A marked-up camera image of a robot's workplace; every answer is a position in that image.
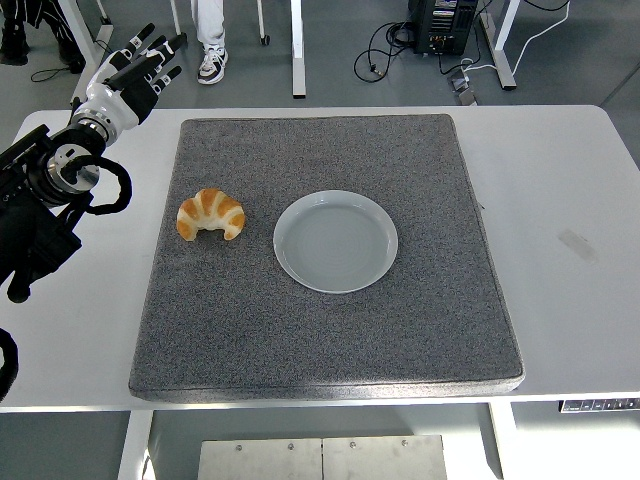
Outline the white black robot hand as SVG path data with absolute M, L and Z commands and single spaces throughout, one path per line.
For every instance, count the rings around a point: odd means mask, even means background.
M 87 85 L 86 100 L 73 109 L 72 124 L 88 125 L 112 144 L 148 118 L 163 90 L 180 75 L 179 65 L 167 65 L 187 43 L 187 36 L 180 33 L 145 44 L 154 29 L 154 24 L 147 24 L 108 55 Z

